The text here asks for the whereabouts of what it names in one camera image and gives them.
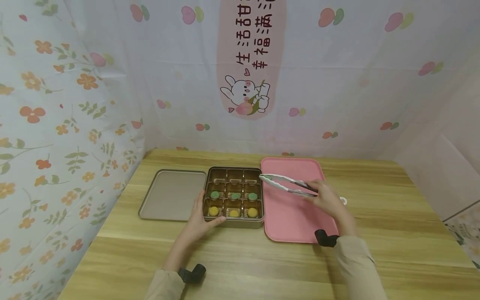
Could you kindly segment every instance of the sleeve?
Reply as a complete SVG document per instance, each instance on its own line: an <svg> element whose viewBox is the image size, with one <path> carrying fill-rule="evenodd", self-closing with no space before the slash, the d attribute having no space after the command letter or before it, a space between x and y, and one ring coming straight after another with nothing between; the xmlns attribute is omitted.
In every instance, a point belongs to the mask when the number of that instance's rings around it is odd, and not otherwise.
<svg viewBox="0 0 480 300"><path fill-rule="evenodd" d="M364 240L354 236L337 239L335 257L340 265L350 300L386 300L375 261Z"/></svg>
<svg viewBox="0 0 480 300"><path fill-rule="evenodd" d="M179 300L185 283L177 272L158 270L144 300Z"/></svg>

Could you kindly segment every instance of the table surface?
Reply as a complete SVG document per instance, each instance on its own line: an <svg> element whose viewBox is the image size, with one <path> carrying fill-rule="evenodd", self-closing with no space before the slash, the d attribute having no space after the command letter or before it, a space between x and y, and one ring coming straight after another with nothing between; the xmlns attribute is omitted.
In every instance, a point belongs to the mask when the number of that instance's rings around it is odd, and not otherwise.
<svg viewBox="0 0 480 300"><path fill-rule="evenodd" d="M141 220L137 213L163 168L260 167L264 156L153 150L62 292L61 300L138 300L184 226ZM315 158L348 199L390 300L480 299L480 275L439 217L395 162ZM215 228L189 261L207 269L185 299L347 299L331 248L278 243L263 228Z"/></svg>

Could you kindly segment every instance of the metal tongs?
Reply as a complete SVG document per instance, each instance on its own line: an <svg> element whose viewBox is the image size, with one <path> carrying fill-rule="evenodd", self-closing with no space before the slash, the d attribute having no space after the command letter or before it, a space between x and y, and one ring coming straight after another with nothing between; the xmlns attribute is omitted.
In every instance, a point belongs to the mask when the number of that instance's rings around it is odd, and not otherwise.
<svg viewBox="0 0 480 300"><path fill-rule="evenodd" d="M278 189L284 190L286 192L289 192L289 193L298 194L298 195L307 196L307 197L317 197L318 196L318 190L317 189L314 189L313 187L311 187L310 185L306 184L305 182L303 182L301 180L295 180L295 179L292 179L290 177L283 176L283 175L278 175L278 174L260 174L259 178L263 182L265 182L265 183L267 183L267 184L269 184L269 185L271 185L275 188L278 188ZM301 186L304 189L315 192L317 194L302 192L301 190L289 189L288 187L281 185L277 181L288 181L290 183ZM340 197L340 200L342 201L343 205L347 205L347 200L344 197Z"/></svg>

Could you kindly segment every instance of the pink banner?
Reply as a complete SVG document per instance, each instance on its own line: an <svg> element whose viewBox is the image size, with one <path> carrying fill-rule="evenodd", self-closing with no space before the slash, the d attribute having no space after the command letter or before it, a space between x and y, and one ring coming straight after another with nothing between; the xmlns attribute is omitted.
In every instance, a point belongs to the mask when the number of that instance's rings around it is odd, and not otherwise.
<svg viewBox="0 0 480 300"><path fill-rule="evenodd" d="M216 73L230 114L257 120L273 109L286 22L286 0L222 0Z"/></svg>

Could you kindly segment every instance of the pink cutting board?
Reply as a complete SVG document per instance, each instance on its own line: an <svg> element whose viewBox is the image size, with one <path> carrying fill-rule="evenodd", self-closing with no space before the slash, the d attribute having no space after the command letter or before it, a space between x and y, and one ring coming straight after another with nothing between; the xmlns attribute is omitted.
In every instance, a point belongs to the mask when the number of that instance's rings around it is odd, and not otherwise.
<svg viewBox="0 0 480 300"><path fill-rule="evenodd" d="M307 158L267 157L262 160L262 173L288 176L296 180L325 179L317 161ZM281 182L291 189L303 189L290 182ZM325 230L327 235L337 235L335 221L300 195L264 186L265 234L274 241L317 243L315 231Z"/></svg>

